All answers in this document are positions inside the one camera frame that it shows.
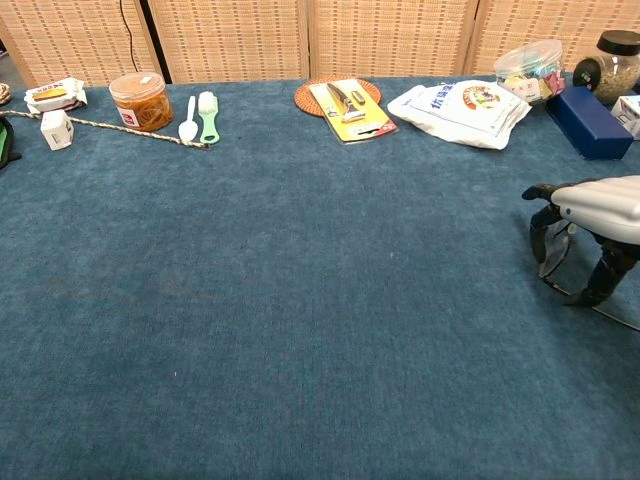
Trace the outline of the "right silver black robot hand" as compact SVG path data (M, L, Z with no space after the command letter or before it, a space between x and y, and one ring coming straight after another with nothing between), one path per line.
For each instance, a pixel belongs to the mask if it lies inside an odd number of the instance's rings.
M586 286L567 297L571 306L593 308L607 300L639 262L639 177L629 175L584 179L562 184L539 183L521 194L524 200L543 199L547 205L532 215L529 244L542 276L559 263L551 260L548 228L561 223L552 236L567 251L568 230L580 227L601 246L601 257Z

